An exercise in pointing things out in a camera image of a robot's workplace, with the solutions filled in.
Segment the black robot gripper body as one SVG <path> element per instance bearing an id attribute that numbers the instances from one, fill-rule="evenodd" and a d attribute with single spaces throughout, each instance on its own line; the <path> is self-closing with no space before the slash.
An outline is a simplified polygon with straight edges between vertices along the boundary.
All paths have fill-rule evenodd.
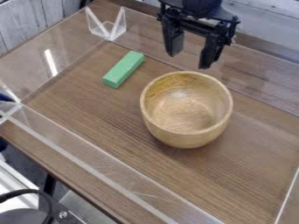
<path id="1" fill-rule="evenodd" d="M 160 3 L 157 20 L 161 22 L 165 42 L 187 30 L 203 37 L 215 32 L 224 38 L 224 44 L 231 45 L 240 18 L 224 10 L 223 0 L 157 1 Z"/>

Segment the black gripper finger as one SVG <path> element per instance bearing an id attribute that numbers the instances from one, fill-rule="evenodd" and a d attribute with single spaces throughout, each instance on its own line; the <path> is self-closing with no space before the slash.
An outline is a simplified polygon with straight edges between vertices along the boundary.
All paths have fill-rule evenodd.
<path id="1" fill-rule="evenodd" d="M 211 33 L 205 38 L 204 47 L 200 51 L 199 69 L 208 69 L 211 64 L 219 60 L 225 40 L 216 34 Z"/>
<path id="2" fill-rule="evenodd" d="M 163 16 L 163 42 L 164 49 L 171 57 L 183 50 L 184 32 L 176 19 Z"/>

